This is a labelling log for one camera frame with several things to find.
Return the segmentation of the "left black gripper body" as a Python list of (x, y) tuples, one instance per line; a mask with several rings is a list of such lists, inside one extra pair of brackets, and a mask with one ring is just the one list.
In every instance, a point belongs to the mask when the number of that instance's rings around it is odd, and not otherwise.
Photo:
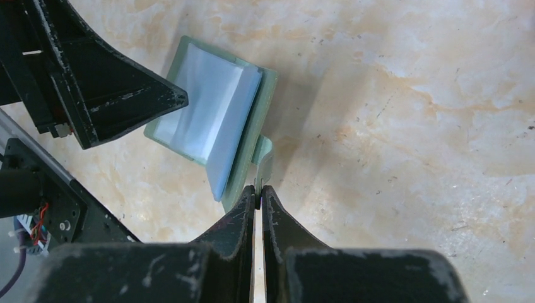
[(1, 1), (1, 105), (21, 102), (40, 134), (73, 133), (52, 81), (56, 67), (41, 41), (29, 1)]

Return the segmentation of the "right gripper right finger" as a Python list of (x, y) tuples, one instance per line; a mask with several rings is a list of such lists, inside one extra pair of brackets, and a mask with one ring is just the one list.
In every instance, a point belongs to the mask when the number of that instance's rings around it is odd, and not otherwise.
[(468, 302), (452, 264), (426, 249), (333, 248), (262, 189), (268, 302)]

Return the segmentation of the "green card holder wallet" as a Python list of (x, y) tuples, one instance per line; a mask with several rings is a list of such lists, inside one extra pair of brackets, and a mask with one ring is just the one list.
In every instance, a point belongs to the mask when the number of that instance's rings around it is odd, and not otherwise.
[(261, 131), (278, 73), (183, 36), (167, 80), (187, 92), (188, 104), (149, 122), (144, 135), (204, 167), (214, 200), (229, 211), (250, 164), (256, 189), (271, 177), (273, 143)]

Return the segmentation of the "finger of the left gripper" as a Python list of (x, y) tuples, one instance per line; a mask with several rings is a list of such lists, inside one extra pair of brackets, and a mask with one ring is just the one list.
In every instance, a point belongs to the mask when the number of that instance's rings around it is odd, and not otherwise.
[(40, 54), (28, 59), (46, 105), (40, 132), (66, 124), (86, 150), (181, 109), (188, 96), (104, 41), (68, 1), (24, 1)]

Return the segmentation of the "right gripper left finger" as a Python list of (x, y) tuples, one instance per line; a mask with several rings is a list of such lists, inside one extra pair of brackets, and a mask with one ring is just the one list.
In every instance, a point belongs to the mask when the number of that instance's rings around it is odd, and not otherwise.
[(188, 243), (68, 244), (43, 265), (26, 302), (250, 302), (256, 193)]

